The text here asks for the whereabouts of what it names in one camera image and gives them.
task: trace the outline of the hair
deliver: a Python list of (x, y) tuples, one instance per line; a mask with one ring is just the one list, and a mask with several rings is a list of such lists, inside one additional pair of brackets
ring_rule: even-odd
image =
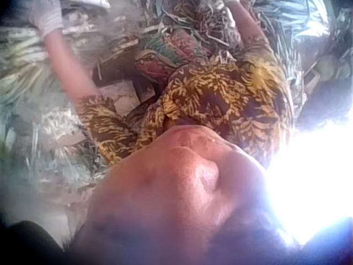
[[(114, 260), (112, 263), (104, 263), (101, 260), (92, 262), (95, 257), (89, 257), (90, 251), (83, 251), (86, 257), (78, 257), (75, 252), (82, 228), (83, 226), (65, 244), (65, 253), (70, 256), (70, 259), (85, 265), (119, 264), (117, 260), (127, 260), (128, 262), (124, 264), (129, 264), (130, 256), (118, 257), (115, 256), (118, 255), (116, 252), (112, 253)], [(209, 251), (202, 264), (273, 264), (277, 262), (281, 264), (283, 261), (290, 260), (299, 250), (297, 242), (288, 243), (284, 240), (283, 234), (285, 234), (284, 229), (272, 213), (259, 209), (237, 210), (221, 228), (221, 232), (211, 240)], [(176, 262), (175, 257), (172, 260), (168, 263)]]

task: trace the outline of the sunlight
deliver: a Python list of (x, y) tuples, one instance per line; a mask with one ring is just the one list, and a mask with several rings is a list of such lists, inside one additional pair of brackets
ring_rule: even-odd
[(268, 186), (272, 204), (300, 243), (333, 222), (353, 216), (352, 136), (350, 115), (345, 126), (328, 124), (295, 135), (271, 164)]

